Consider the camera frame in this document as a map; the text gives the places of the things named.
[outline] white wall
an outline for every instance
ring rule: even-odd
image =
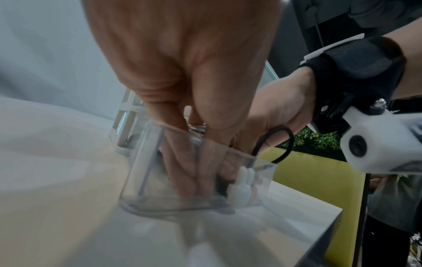
[[[78,0],[0,0],[0,95],[114,119],[124,94]]]

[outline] black wrist strap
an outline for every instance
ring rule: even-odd
[[[406,58],[399,45],[387,37],[351,41],[324,51],[301,65],[316,79],[313,121],[338,121],[350,106],[377,115],[377,99],[391,100],[404,72]]]

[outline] forearm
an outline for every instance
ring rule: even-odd
[[[385,35],[399,44],[407,59],[393,99],[422,95],[422,18]]]

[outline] gray shirt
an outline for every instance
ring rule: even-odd
[[[414,233],[414,217],[422,199],[422,176],[384,179],[368,198],[367,213],[394,228]]]

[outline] transparent bin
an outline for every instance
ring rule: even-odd
[[[243,208],[267,196],[276,165],[149,121],[131,153],[120,205],[142,215]]]

